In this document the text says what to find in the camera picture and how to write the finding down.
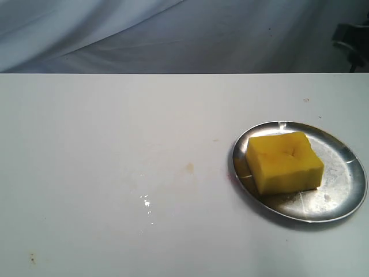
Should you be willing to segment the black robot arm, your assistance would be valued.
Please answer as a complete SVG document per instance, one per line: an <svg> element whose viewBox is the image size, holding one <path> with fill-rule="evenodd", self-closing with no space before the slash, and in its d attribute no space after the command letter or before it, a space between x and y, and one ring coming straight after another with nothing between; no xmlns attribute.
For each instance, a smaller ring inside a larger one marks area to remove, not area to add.
<svg viewBox="0 0 369 277"><path fill-rule="evenodd" d="M368 21L362 25L338 24L332 43L346 56L351 72L368 65Z"/></svg>

